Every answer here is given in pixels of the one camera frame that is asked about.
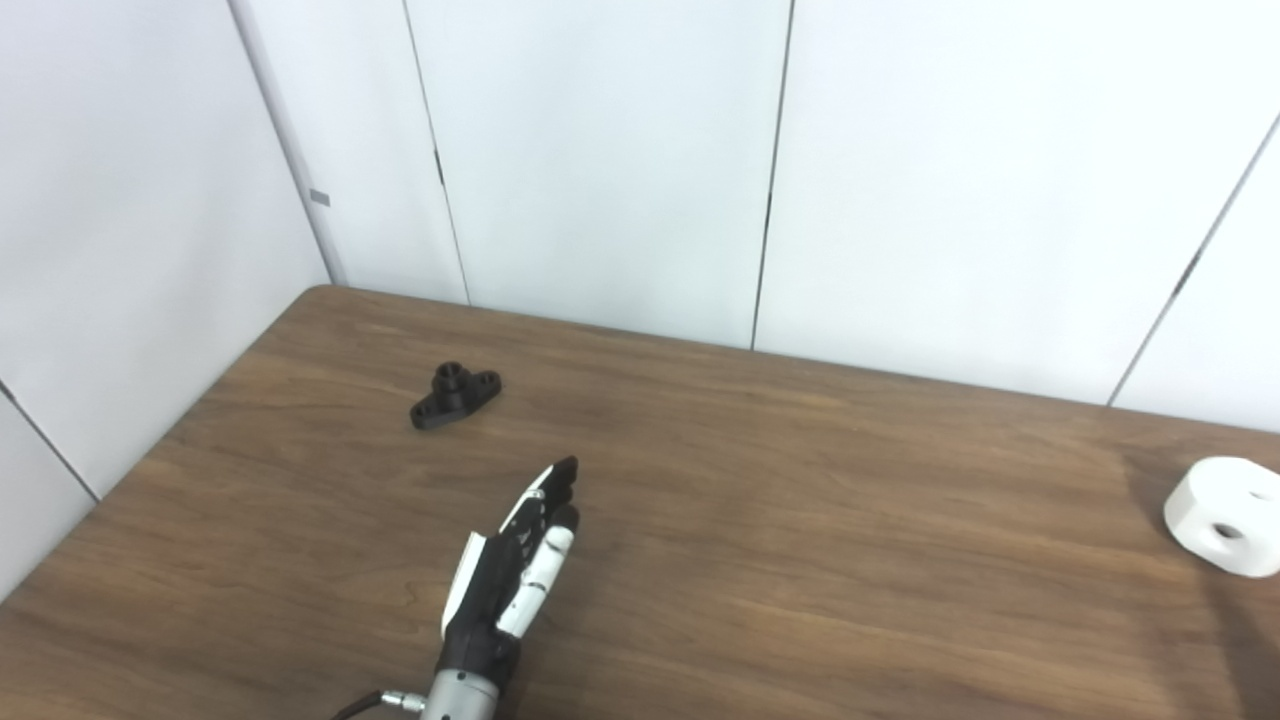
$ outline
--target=white cylindrical object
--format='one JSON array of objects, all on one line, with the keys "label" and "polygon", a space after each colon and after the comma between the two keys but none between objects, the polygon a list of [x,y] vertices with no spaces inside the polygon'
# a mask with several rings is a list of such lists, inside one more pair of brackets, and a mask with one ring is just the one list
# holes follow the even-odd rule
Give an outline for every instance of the white cylindrical object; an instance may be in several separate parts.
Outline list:
[{"label": "white cylindrical object", "polygon": [[1243,457],[1192,465],[1165,501],[1165,523],[1188,551],[1236,575],[1280,571],[1280,475]]}]

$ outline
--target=black fingertip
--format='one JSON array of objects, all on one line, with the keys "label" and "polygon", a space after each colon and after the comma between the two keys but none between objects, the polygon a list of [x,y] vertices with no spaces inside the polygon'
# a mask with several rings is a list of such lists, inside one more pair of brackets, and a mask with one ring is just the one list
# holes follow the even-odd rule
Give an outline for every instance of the black fingertip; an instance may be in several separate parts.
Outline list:
[{"label": "black fingertip", "polygon": [[572,505],[562,505],[556,512],[552,514],[552,525],[568,528],[568,530],[573,534],[577,534],[577,507],[573,507]]},{"label": "black fingertip", "polygon": [[556,492],[559,488],[567,488],[573,484],[577,479],[577,457],[570,455],[568,457],[561,460],[552,465],[552,471],[547,473],[547,479],[543,480],[541,488],[547,491],[548,495]]}]

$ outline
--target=robotic hand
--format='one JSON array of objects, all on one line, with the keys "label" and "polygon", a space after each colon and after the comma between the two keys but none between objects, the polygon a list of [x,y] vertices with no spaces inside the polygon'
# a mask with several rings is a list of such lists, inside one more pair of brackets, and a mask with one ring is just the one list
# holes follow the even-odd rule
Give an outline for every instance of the robotic hand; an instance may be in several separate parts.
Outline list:
[{"label": "robotic hand", "polygon": [[538,475],[493,537],[471,533],[440,619],[444,644],[426,697],[374,692],[340,711],[344,720],[378,705],[420,720],[489,720],[520,661],[520,642],[547,600],[577,532],[577,457]]}]

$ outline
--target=cable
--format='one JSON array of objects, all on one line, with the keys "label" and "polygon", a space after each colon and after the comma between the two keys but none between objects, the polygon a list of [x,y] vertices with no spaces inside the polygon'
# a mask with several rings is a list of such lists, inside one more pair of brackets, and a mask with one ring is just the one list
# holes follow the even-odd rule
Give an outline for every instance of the cable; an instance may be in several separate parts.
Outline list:
[{"label": "cable", "polygon": [[374,691],[356,702],[343,707],[333,716],[333,720],[347,720],[348,717],[355,717],[366,710],[372,710],[383,703],[383,691]]}]

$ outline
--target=panel seam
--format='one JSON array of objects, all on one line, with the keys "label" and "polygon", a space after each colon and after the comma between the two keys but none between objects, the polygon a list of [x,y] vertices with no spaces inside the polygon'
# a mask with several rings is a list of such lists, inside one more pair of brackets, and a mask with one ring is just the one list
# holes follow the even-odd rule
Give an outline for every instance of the panel seam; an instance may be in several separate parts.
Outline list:
[{"label": "panel seam", "polygon": [[440,192],[444,193],[444,210],[449,215],[449,232],[453,234],[453,251],[458,258],[458,274],[462,275],[462,293],[471,302],[471,286],[467,284],[467,268],[462,263],[462,245],[458,242],[458,225],[453,220],[453,202],[449,200],[449,186],[444,183],[444,163],[440,160],[440,145],[435,142],[435,120],[431,119],[431,104],[426,100],[426,79],[422,77],[422,59],[417,54],[417,36],[413,33],[413,19],[408,14],[408,0],[401,0],[404,9],[404,28],[408,31],[408,45],[413,49],[413,69],[417,70],[417,87],[422,92],[422,111],[426,113],[426,129],[431,136],[431,152],[435,155],[435,170],[440,176]]},{"label": "panel seam", "polygon": [[93,492],[93,488],[90,487],[87,482],[84,482],[84,478],[82,478],[81,474],[76,471],[76,468],[72,466],[70,461],[67,460],[67,456],[63,455],[60,450],[58,450],[58,446],[54,445],[54,441],[51,441],[49,436],[45,434],[45,430],[41,429],[38,424],[36,424],[36,420],[35,418],[31,416],[31,413],[27,413],[27,409],[22,406],[22,402],[18,402],[18,398],[14,396],[13,391],[9,389],[9,386],[4,383],[4,380],[0,380],[0,395],[3,395],[6,400],[9,400],[10,404],[13,404],[14,410],[17,410],[19,415],[22,415],[22,419],[28,425],[31,425],[31,429],[35,430],[36,436],[40,437],[41,442],[45,443],[45,447],[47,447],[49,451],[54,454],[54,457],[56,457],[58,461],[63,464],[63,468],[67,468],[67,471],[70,473],[73,478],[76,478],[76,482],[79,484],[81,489],[88,493],[88,496],[93,498],[95,503],[102,502],[102,498],[99,497],[96,492]]},{"label": "panel seam", "polygon": [[760,269],[755,278],[755,306],[751,310],[751,342],[749,350],[755,350],[755,333],[760,325],[760,297],[764,293],[764,259],[769,250],[769,223],[773,219],[773,179],[778,172],[778,142],[782,138],[782,110],[787,97],[787,69],[791,64],[791,26],[795,24],[796,0],[787,9],[787,37],[782,46],[782,81],[778,83],[778,114],[773,123],[773,154],[769,158],[769,191],[764,199],[764,229],[760,234]]},{"label": "panel seam", "polygon": [[1210,224],[1208,232],[1204,233],[1204,240],[1201,241],[1199,247],[1196,249],[1196,254],[1192,255],[1190,261],[1183,269],[1183,274],[1178,278],[1178,283],[1174,286],[1172,292],[1169,293],[1169,299],[1165,300],[1164,307],[1160,309],[1160,314],[1156,315],[1156,320],[1151,324],[1147,331],[1147,336],[1142,338],[1142,345],[1138,346],[1138,351],[1134,352],[1133,357],[1129,360],[1129,365],[1125,368],[1124,374],[1120,375],[1120,382],[1116,383],[1115,389],[1111,391],[1111,397],[1107,398],[1107,407],[1114,407],[1120,393],[1124,391],[1125,384],[1129,382],[1129,377],[1133,375],[1134,369],[1138,368],[1138,363],[1142,361],[1143,355],[1147,352],[1147,347],[1151,345],[1152,338],[1156,337],[1156,332],[1164,324],[1165,318],[1169,315],[1169,310],[1174,306],[1178,296],[1181,295],[1183,288],[1187,286],[1187,281],[1190,279],[1192,273],[1196,272],[1196,266],[1199,265],[1201,259],[1204,256],[1204,251],[1208,249],[1210,243],[1217,237],[1217,231],[1222,225],[1222,220],[1226,218],[1228,213],[1235,205],[1235,200],[1240,196],[1240,190],[1248,182],[1249,176],[1253,174],[1253,169],[1257,167],[1258,160],[1266,151],[1267,145],[1271,143],[1271,138],[1276,135],[1276,128],[1280,128],[1280,114],[1271,120],[1271,127],[1267,128],[1266,135],[1262,136],[1262,142],[1258,143],[1257,150],[1253,151],[1253,156],[1249,158],[1249,163],[1244,165],[1244,172],[1240,178],[1235,182],[1235,187],[1226,196],[1226,201],[1219,210],[1217,217],[1213,218],[1213,223]]}]

